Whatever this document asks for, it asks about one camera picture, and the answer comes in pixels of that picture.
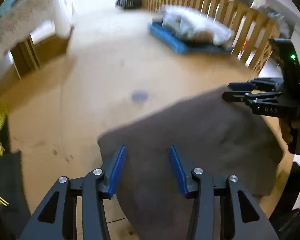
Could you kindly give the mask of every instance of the blue gripper pad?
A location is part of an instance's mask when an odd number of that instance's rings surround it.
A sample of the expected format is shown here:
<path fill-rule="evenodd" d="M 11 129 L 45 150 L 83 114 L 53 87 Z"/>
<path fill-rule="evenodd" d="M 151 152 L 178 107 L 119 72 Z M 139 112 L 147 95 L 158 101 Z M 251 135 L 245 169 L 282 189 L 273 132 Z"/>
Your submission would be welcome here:
<path fill-rule="evenodd" d="M 194 198 L 198 193 L 198 182 L 192 178 L 192 170 L 195 168 L 190 160 L 186 159 L 175 147 L 170 147 L 170 164 L 176 178 L 180 193 L 186 198 Z"/>
<path fill-rule="evenodd" d="M 104 180 L 99 185 L 99 190 L 102 192 L 103 198 L 111 199 L 117 192 L 126 158 L 126 148 L 121 145 L 116 149 L 111 159 L 103 162 L 101 169 L 105 175 Z"/>

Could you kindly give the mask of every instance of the brown towel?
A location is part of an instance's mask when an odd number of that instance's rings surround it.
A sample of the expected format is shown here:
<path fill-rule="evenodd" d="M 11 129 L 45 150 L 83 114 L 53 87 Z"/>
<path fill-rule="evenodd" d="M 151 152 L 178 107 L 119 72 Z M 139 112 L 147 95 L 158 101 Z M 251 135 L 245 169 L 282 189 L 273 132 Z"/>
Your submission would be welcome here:
<path fill-rule="evenodd" d="M 118 145 L 127 147 L 117 197 L 142 240 L 186 239 L 193 201 L 178 192 L 170 145 L 212 175 L 237 175 L 255 196 L 270 193 L 283 152 L 262 117 L 244 104 L 225 102 L 224 89 L 177 103 L 98 140 L 103 159 Z"/>

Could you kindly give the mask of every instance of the hand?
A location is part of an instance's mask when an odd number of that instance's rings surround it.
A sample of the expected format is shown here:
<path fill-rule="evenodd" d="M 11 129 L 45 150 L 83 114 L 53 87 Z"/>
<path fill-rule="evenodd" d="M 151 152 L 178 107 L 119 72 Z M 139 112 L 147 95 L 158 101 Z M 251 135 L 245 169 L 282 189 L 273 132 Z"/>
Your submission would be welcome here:
<path fill-rule="evenodd" d="M 290 134 L 291 127 L 293 129 L 300 129 L 300 119 L 294 119 L 289 123 L 287 119 L 280 118 L 279 124 L 283 140 L 287 144 L 291 143 L 293 140 L 292 135 Z"/>

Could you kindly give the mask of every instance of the wooden railing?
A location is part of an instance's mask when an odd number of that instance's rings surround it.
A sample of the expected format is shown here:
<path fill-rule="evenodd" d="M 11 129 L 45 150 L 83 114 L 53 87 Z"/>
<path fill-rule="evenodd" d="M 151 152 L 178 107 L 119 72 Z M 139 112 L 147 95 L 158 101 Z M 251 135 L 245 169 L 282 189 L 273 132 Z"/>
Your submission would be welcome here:
<path fill-rule="evenodd" d="M 279 37 L 278 28 L 273 20 L 240 2 L 229 0 L 142 0 L 142 8 L 152 12 L 157 12 L 159 7 L 164 4 L 189 6 L 232 29 L 236 37 L 233 55 L 238 57 L 240 54 L 240 60 L 257 73 L 262 70 L 272 53 L 268 39 Z M 248 64 L 247 61 L 253 53 L 253 58 Z"/>

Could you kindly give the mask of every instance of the white bag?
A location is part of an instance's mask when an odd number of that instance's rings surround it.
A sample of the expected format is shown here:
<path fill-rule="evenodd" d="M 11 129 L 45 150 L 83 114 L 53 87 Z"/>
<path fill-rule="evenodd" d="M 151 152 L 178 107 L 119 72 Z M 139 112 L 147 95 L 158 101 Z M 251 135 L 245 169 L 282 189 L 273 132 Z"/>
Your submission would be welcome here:
<path fill-rule="evenodd" d="M 216 46 L 233 39 L 234 31 L 214 21 L 198 10 L 185 6 L 164 5 L 158 12 L 163 17 L 162 27 L 175 31 L 180 40 L 209 42 Z"/>

